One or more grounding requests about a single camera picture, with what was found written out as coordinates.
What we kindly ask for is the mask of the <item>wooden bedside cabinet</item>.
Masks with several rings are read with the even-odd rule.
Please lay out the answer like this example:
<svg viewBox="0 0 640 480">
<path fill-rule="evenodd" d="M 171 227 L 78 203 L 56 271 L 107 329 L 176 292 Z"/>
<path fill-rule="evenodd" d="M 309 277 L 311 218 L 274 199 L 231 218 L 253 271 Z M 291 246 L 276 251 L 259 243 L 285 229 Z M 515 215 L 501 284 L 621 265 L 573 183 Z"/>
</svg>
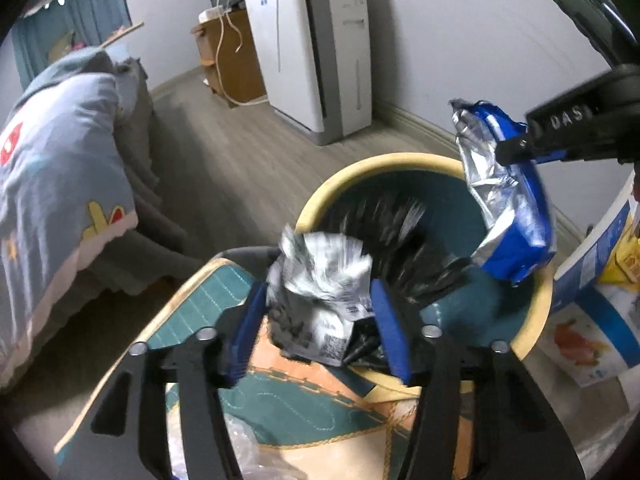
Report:
<svg viewBox="0 0 640 480">
<path fill-rule="evenodd" d="M 209 88 L 230 107 L 267 94 L 247 10 L 233 10 L 191 29 Z"/>
</svg>

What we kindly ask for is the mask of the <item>black silver foil wrapper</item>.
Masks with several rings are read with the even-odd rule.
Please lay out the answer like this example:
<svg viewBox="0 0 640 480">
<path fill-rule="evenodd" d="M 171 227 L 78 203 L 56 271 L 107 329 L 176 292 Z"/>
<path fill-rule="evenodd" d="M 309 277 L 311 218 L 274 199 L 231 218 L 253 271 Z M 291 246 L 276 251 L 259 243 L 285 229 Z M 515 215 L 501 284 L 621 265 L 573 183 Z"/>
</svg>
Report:
<svg viewBox="0 0 640 480">
<path fill-rule="evenodd" d="M 271 342 L 295 361 L 387 372 L 372 281 L 418 309 L 469 281 L 471 260 L 448 252 L 426 217 L 414 197 L 368 193 L 333 204 L 317 231 L 286 226 L 268 271 Z"/>
</svg>

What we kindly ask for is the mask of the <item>blue white printed box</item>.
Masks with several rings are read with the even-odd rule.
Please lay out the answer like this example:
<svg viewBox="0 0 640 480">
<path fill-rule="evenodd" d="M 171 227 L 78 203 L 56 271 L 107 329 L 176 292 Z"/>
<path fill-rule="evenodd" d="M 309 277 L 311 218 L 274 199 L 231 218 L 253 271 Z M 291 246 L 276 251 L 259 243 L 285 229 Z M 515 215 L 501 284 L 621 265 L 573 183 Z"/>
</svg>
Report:
<svg viewBox="0 0 640 480">
<path fill-rule="evenodd" d="M 639 364 L 639 204 L 633 178 L 556 270 L 538 347 L 582 387 Z"/>
</svg>

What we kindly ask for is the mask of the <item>teal yellow trash basket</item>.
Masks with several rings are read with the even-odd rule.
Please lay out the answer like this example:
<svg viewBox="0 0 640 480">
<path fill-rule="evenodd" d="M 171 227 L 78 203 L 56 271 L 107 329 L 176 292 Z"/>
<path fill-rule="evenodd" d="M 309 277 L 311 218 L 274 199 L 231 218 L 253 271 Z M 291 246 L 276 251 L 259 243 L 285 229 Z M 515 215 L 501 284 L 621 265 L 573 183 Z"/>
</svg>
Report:
<svg viewBox="0 0 640 480">
<path fill-rule="evenodd" d="M 503 339 L 525 359 L 548 320 L 550 270 L 513 284 L 472 263 L 486 230 L 452 158 L 405 152 L 354 162 L 314 191 L 295 229 L 361 240 L 398 306 L 462 344 Z"/>
</svg>

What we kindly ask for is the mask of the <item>bed with grey skirt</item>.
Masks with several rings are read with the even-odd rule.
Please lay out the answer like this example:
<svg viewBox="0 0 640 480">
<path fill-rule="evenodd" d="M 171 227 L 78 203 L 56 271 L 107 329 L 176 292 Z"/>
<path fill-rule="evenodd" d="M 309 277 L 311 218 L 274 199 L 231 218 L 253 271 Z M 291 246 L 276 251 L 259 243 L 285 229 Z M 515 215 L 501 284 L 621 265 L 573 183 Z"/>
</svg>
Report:
<svg viewBox="0 0 640 480">
<path fill-rule="evenodd" d="M 186 278 L 196 262 L 186 255 L 186 232 L 162 211 L 157 193 L 158 180 L 152 169 L 150 133 L 153 103 L 146 86 L 145 72 L 138 60 L 125 50 L 105 50 L 117 65 L 119 120 L 114 140 L 124 163 L 125 174 L 134 194 L 137 226 L 108 242 L 88 268 L 80 271 L 72 287 L 55 304 L 43 333 L 37 339 L 37 352 L 22 369 L 10 391 L 25 375 L 42 347 L 101 292 L 124 292 L 134 296 L 160 278 Z"/>
</svg>

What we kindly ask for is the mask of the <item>white air purifier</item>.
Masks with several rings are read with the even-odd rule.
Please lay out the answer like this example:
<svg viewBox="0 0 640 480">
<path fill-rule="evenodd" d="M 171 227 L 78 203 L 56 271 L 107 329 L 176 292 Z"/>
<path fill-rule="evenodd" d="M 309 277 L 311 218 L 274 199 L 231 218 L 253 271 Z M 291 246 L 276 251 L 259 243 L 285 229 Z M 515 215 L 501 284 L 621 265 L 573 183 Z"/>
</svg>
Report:
<svg viewBox="0 0 640 480">
<path fill-rule="evenodd" d="M 244 0 L 271 108 L 317 145 L 372 122 L 367 0 Z"/>
</svg>

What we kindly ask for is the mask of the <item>blue silver snack bag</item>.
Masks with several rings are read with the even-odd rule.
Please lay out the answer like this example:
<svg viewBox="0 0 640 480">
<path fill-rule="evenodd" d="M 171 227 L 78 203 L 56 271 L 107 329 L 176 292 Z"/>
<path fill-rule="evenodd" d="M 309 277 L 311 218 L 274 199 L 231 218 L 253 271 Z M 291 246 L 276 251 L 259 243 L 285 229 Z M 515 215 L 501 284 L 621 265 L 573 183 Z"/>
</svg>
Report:
<svg viewBox="0 0 640 480">
<path fill-rule="evenodd" d="M 502 166 L 497 159 L 498 143 L 527 127 L 488 101 L 454 99 L 450 106 L 466 185 L 487 230 L 472 260 L 493 278 L 518 284 L 556 253 L 554 210 L 535 164 Z"/>
</svg>

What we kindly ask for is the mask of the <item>blue cartoon print duvet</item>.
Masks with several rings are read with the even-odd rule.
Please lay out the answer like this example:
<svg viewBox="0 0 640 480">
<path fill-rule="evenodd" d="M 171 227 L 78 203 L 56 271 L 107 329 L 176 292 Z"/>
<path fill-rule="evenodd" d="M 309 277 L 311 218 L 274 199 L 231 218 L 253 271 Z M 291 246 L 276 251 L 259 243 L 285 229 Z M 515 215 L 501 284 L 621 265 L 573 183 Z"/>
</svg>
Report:
<svg viewBox="0 0 640 480">
<path fill-rule="evenodd" d="M 37 352 L 53 307 L 138 224 L 119 156 L 117 65 L 101 48 L 46 68 L 1 131 L 1 387 Z"/>
</svg>

